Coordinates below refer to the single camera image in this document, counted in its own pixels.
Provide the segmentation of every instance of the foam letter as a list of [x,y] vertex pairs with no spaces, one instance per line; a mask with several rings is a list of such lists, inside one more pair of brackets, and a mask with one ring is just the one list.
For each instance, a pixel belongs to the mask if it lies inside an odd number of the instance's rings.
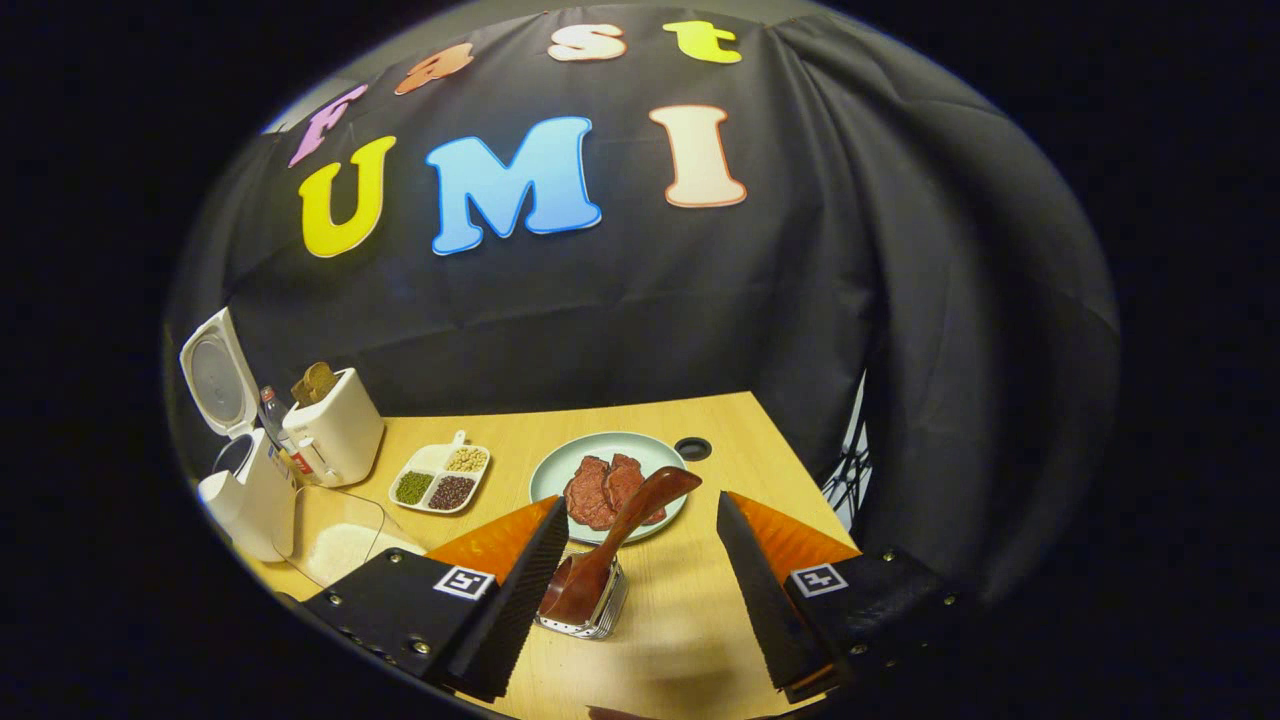
[[468,200],[499,237],[509,237],[530,187],[534,209],[525,218],[529,232],[545,234],[599,223],[600,209],[588,200],[582,177],[582,137],[590,129],[586,118],[543,120],[525,135],[509,167],[477,137],[445,142],[428,154],[426,164],[440,174],[440,234],[431,241],[431,250],[451,255],[484,240],[484,231],[471,223]]
[[719,123],[728,113],[710,105],[672,105],[649,113],[667,128],[676,182],[667,202],[677,208],[719,208],[746,199],[746,186],[731,178],[719,138]]
[[627,51],[621,40],[622,31],[617,26],[568,26],[552,35],[552,45],[547,54],[557,60],[608,60]]
[[689,20],[684,23],[667,23],[662,29],[676,33],[676,45],[680,51],[690,58],[707,60],[708,63],[736,63],[742,59],[742,54],[736,50],[722,50],[721,40],[737,40],[727,29],[717,29],[707,20]]
[[334,100],[315,115],[311,115],[311,124],[307,127],[307,133],[302,136],[302,143],[298,145],[298,151],[294,152],[293,159],[289,160],[291,168],[297,165],[298,160],[315,151],[316,147],[320,147],[320,143],[324,142],[324,131],[333,129],[333,126],[338,124],[342,114],[347,111],[347,105],[360,100],[360,96],[364,95],[366,90],[369,90],[369,86],[362,85]]
[[383,217],[383,165],[393,136],[379,137],[351,154],[356,164],[356,213],[340,225],[333,224],[330,192],[342,163],[330,163],[302,181],[302,242],[317,258],[340,255],[365,241]]
[[460,45],[454,45],[453,47],[440,50],[435,55],[431,55],[430,58],[413,65],[413,68],[406,73],[408,77],[402,79],[401,83],[396,86],[396,95],[407,95],[433,79],[440,79],[444,76],[451,76],[467,67],[471,60],[475,60],[475,58],[471,56],[470,42],[462,42]]

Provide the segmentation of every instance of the white appliance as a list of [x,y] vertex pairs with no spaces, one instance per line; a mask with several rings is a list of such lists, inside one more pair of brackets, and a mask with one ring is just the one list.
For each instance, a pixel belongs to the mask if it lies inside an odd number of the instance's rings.
[[307,407],[294,402],[284,415],[284,432],[315,470],[317,484],[330,488],[369,477],[387,429],[356,369],[334,374],[338,384],[324,400]]
[[[232,443],[250,443],[233,469],[200,482],[200,500],[247,553],[264,562],[284,560],[271,538],[279,533],[289,538],[285,544],[292,544],[293,477],[266,430],[253,428],[257,384],[236,337],[230,310],[223,307],[200,325],[182,346],[178,360],[209,427]],[[244,436],[247,441],[239,439]],[[292,547],[282,550],[292,552]]]

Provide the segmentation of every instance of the plate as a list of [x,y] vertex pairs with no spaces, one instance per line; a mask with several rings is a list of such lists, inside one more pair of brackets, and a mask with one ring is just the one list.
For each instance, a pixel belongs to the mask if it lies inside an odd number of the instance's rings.
[[[609,462],[613,460],[614,452],[621,452],[639,460],[640,473],[646,478],[652,475],[654,470],[666,465],[672,465],[684,470],[689,469],[685,465],[685,459],[681,457],[678,452],[662,441],[649,436],[623,432],[582,436],[557,447],[550,455],[544,457],[543,461],[538,464],[538,468],[534,470],[534,477],[529,480],[530,502],[538,502],[544,497],[564,492],[564,486],[573,479],[573,473],[576,473],[577,466],[581,465],[582,457],[594,455],[600,460]],[[654,525],[640,525],[636,528],[636,532],[631,533],[631,537],[623,541],[622,544],[646,538],[666,528],[672,520],[676,519],[676,514],[685,506],[685,500],[689,496],[684,495],[668,502],[667,518],[664,520]],[[588,544],[600,544],[608,534],[608,530],[593,530],[591,528],[577,523],[572,518],[568,519],[570,539]]]
[[[463,445],[466,442],[466,438],[467,438],[466,433],[463,430],[458,430],[457,434],[453,436],[453,442],[449,445],[426,445],[419,448],[419,451],[415,452],[413,456],[408,459],[408,462],[406,462],[404,466],[401,468],[401,471],[397,473],[396,479],[392,482],[392,487],[387,488],[387,497],[396,505],[399,505],[401,507],[408,507],[410,510],[421,510],[422,512],[439,512],[442,515],[452,515],[454,512],[462,512],[463,510],[466,510],[467,505],[471,505],[471,498],[475,497],[476,491],[480,489],[480,480],[484,479],[484,471],[489,469],[489,461],[493,459],[493,454],[489,452],[488,447],[480,447],[479,445]],[[477,471],[445,470],[444,466],[449,464],[449,460],[453,457],[453,454],[460,447],[474,447],[476,450],[484,451],[485,455],[484,466],[481,466],[480,470]],[[425,473],[428,475],[431,475],[431,483],[426,486],[426,492],[422,493],[422,500],[417,501],[416,503],[401,502],[399,500],[396,498],[396,489],[399,488],[401,479],[408,473]],[[430,507],[428,503],[431,502],[431,496],[435,495],[435,491],[439,487],[440,480],[445,477],[452,477],[452,475],[458,475],[462,478],[467,478],[470,480],[475,480],[475,484],[471,486],[471,492],[467,493],[466,500],[463,500],[461,505],[458,505],[452,510],[438,510],[435,507]]]

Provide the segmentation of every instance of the white sectioned tray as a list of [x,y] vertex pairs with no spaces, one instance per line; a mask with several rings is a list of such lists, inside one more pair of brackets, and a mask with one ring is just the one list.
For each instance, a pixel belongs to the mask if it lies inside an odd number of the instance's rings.
[[[421,510],[422,512],[438,512],[440,515],[452,515],[454,512],[461,512],[462,510],[465,510],[468,505],[471,505],[471,498],[475,497],[476,491],[480,489],[480,480],[484,479],[484,473],[485,470],[489,469],[489,461],[493,460],[493,454],[489,452],[488,447],[480,447],[479,445],[466,445],[466,447],[474,447],[476,450],[484,451],[485,456],[484,466],[475,473],[463,473],[461,470],[445,470],[444,466],[449,464],[449,459],[453,457],[453,454],[457,452],[460,447],[465,446],[466,439],[467,439],[467,433],[465,430],[458,430],[453,436],[452,443],[425,445],[421,448],[419,448],[419,451],[415,452],[413,456],[408,459],[408,462],[406,462],[404,466],[401,468],[401,471],[396,474],[396,480],[392,483],[392,487],[387,489],[387,498],[394,502],[396,505],[399,505],[401,507],[408,507],[410,510]],[[425,473],[428,475],[431,475],[433,478],[431,483],[426,486],[426,492],[422,495],[422,500],[420,500],[416,505],[396,500],[396,489],[399,488],[399,482],[407,473]],[[435,495],[435,491],[440,484],[440,479],[447,475],[458,475],[461,478],[468,478],[475,480],[476,484],[471,486],[471,492],[467,493],[467,497],[466,500],[462,501],[462,505],[458,505],[452,510],[438,510],[435,507],[428,507],[428,503],[431,502],[431,496]]]

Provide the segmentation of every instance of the meat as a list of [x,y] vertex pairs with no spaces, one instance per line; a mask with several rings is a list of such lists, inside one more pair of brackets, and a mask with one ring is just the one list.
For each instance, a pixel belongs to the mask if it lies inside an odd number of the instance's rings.
[[[640,473],[640,462],[634,457],[627,457],[626,455],[614,454],[613,464],[609,466],[609,474],[604,478],[604,498],[608,501],[609,507],[614,511],[622,510],[627,500],[640,489],[644,483],[644,475]],[[649,516],[644,521],[645,525],[653,525],[654,523],[660,523],[667,518],[667,509],[659,507],[657,512]]]
[[570,518],[593,530],[609,529],[618,516],[604,495],[604,478],[608,471],[608,462],[588,455],[577,466],[573,478],[564,486],[564,505]]

